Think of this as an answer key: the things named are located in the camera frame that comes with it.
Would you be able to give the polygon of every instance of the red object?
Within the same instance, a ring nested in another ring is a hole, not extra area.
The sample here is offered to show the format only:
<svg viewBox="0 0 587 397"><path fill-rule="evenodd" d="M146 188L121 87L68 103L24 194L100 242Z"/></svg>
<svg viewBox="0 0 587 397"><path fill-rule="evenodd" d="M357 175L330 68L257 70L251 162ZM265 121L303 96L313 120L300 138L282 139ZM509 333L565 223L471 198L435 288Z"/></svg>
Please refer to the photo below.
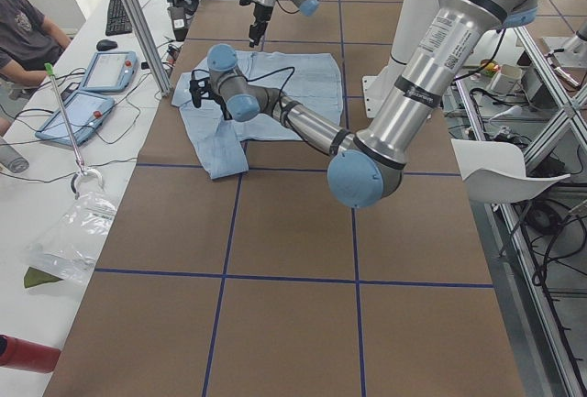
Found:
<svg viewBox="0 0 587 397"><path fill-rule="evenodd" d="M34 372L52 372L61 350L0 335L0 366Z"/></svg>

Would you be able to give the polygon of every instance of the clear plastic bag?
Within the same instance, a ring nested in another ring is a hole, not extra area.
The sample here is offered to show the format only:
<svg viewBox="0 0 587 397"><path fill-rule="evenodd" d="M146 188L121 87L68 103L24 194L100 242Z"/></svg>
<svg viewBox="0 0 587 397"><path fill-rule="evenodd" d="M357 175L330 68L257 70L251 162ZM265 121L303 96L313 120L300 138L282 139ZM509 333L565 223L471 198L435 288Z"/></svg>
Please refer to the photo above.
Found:
<svg viewBox="0 0 587 397"><path fill-rule="evenodd" d="M86 284L118 205L118 199L104 193L80 196L57 224L26 247L25 263L63 280Z"/></svg>

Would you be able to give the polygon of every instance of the light blue cloth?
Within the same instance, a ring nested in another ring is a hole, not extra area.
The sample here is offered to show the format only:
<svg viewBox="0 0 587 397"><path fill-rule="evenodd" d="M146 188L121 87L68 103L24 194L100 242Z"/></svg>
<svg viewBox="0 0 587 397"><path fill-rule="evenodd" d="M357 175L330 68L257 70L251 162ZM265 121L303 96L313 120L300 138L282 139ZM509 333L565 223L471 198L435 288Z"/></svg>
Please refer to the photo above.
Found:
<svg viewBox="0 0 587 397"><path fill-rule="evenodd" d="M295 73L283 90L321 116L340 123L343 107L340 71L330 54L237 51L237 57L239 68L249 79L294 66ZM207 60L203 59L195 68L208 70ZM281 88L290 72L279 72L251 84ZM205 77L205 73L196 72L195 77L200 79ZM202 107L195 108L189 92L190 79L191 73L182 74L175 87L172 105L179 107L187 135L212 179L249 170L240 145L243 140L300 140L293 131L267 115L258 115L247 122L225 121L214 101L203 100Z"/></svg>

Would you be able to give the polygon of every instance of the white seat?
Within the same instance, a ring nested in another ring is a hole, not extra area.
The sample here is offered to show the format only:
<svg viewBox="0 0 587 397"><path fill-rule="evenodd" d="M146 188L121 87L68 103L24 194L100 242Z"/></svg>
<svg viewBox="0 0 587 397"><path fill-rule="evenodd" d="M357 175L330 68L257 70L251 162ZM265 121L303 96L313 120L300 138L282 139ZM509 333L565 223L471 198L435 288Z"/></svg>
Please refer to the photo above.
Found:
<svg viewBox="0 0 587 397"><path fill-rule="evenodd" d="M511 143L452 139L469 199L482 203L530 200L569 174L547 179L526 176L524 155Z"/></svg>

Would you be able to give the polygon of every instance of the tablet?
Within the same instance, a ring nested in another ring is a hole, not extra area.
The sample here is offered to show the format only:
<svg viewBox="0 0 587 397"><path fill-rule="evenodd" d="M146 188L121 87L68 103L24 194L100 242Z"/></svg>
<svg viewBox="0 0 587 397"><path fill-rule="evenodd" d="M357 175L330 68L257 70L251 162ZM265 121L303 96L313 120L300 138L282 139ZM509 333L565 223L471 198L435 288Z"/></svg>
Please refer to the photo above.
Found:
<svg viewBox="0 0 587 397"><path fill-rule="evenodd" d="M97 51L80 83L80 90L93 93L117 93L128 87L135 74L134 51Z"/></svg>
<svg viewBox="0 0 587 397"><path fill-rule="evenodd" d="M79 144L84 143L102 125L114 107L112 97L86 91L75 91L64 102L67 117L72 124L73 135ZM61 110L56 111L35 132L42 140L51 140L62 145L71 145Z"/></svg>

